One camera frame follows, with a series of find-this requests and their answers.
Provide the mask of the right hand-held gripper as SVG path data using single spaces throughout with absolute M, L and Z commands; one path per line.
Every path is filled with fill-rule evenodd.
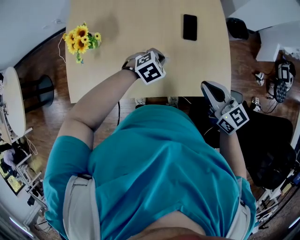
M 229 93 L 225 86 L 213 81 L 203 81 L 201 90 L 210 105 L 209 117 L 228 135 L 249 121 L 242 105 L 243 96 L 239 92 Z

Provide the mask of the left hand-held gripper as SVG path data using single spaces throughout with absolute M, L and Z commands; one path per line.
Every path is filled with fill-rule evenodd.
M 158 59 L 158 53 L 154 51 L 148 51 L 146 54 L 135 58 L 135 72 L 146 85 L 166 76 L 163 65 Z

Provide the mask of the person's left hand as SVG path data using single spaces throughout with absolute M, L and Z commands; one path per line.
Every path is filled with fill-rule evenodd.
M 137 53 L 134 53 L 133 55 L 130 55 L 129 57 L 126 58 L 126 60 L 121 68 L 122 69 L 125 67 L 135 68 L 136 57 L 143 56 L 147 52 L 148 52 L 147 50 L 143 50 L 141 52 L 137 52 Z

